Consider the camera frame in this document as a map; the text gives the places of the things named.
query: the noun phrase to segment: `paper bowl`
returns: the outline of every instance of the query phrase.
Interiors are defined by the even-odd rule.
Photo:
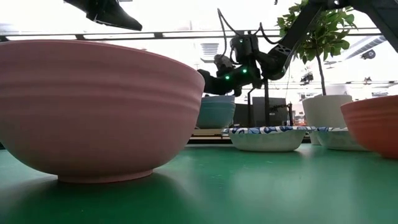
[[[313,129],[308,126],[229,128],[223,133],[228,134],[233,145],[242,151],[289,152],[299,148],[305,133]]]
[[[325,148],[342,151],[368,151],[352,138],[348,128],[317,128],[315,132],[321,145]]]

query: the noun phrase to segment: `teal bowl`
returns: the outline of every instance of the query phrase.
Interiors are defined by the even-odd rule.
[[[227,128],[233,122],[234,103],[202,102],[197,127],[200,129]]]
[[[202,103],[235,103],[235,96],[206,96],[201,98]]]

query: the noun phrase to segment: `green table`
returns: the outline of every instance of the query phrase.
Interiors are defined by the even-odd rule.
[[[191,147],[150,177],[57,182],[0,151],[0,223],[398,223],[398,161],[301,145]]]

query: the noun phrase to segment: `bowl rim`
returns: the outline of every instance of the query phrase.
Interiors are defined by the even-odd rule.
[[[179,65],[184,66],[185,68],[189,68],[190,70],[194,70],[192,67],[179,62],[178,60],[157,54],[157,53],[152,53],[152,52],[148,52],[146,50],[140,50],[140,49],[135,49],[133,47],[125,47],[125,46],[120,46],[120,45],[114,45],[114,44],[108,44],[108,43],[103,43],[103,42],[91,42],[91,41],[80,41],[80,40],[57,40],[57,39],[52,39],[52,40],[14,40],[14,41],[7,41],[2,43],[3,46],[5,45],[12,45],[12,44],[31,44],[31,43],[72,43],[72,44],[82,44],[82,45],[97,45],[97,46],[101,46],[101,47],[113,47],[113,48],[117,48],[117,49],[121,49],[121,50],[130,50],[133,52],[139,52],[141,54],[147,54],[147,55],[151,55],[151,56],[155,56],[155,57],[159,57],[168,61],[172,61],[175,63],[178,63]]]
[[[330,128],[330,127],[318,127],[313,131],[318,132],[337,132],[337,131],[348,131],[348,128]]]
[[[220,95],[220,96],[203,96],[202,99],[207,99],[207,98],[235,98],[235,96],[228,96],[228,95]]]
[[[287,131],[308,131],[311,132],[316,127],[313,126],[270,126],[257,128],[224,128],[223,134],[277,134]]]
[[[226,104],[229,104],[229,105],[235,105],[235,103],[234,102],[231,102],[231,101],[209,101],[209,102],[203,102],[202,101],[202,104],[208,104],[208,105],[210,105],[210,104],[224,104],[224,105],[226,105]]]
[[[345,107],[351,106],[351,105],[363,105],[363,104],[368,104],[368,103],[375,103],[380,100],[391,100],[394,98],[398,99],[398,95],[380,96],[380,97],[375,97],[375,98],[370,98],[370,99],[365,99],[365,100],[352,101],[352,102],[345,103],[345,104],[341,105],[340,108],[345,108]]]
[[[236,108],[236,105],[234,103],[223,103],[222,105],[200,105],[200,108]]]

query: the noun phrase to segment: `ribbed bowl exterior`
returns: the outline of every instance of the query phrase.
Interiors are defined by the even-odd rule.
[[[0,141],[57,175],[151,170],[183,149],[204,80],[160,55],[108,44],[0,44]]]
[[[341,106],[347,128],[363,147],[398,159],[398,96],[383,96]]]

